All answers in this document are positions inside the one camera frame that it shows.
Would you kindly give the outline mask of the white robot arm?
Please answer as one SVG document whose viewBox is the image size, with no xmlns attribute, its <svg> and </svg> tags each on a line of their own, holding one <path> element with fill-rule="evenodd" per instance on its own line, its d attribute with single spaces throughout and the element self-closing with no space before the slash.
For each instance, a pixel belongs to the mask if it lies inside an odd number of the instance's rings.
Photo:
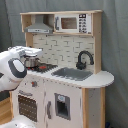
<svg viewBox="0 0 128 128">
<path fill-rule="evenodd" d="M 24 77 L 27 69 L 21 58 L 39 58 L 43 51 L 39 48 L 15 46 L 0 53 L 0 92 L 15 90 Z M 10 122 L 0 125 L 0 128 L 36 128 L 33 122 L 24 115 L 18 115 Z"/>
</svg>

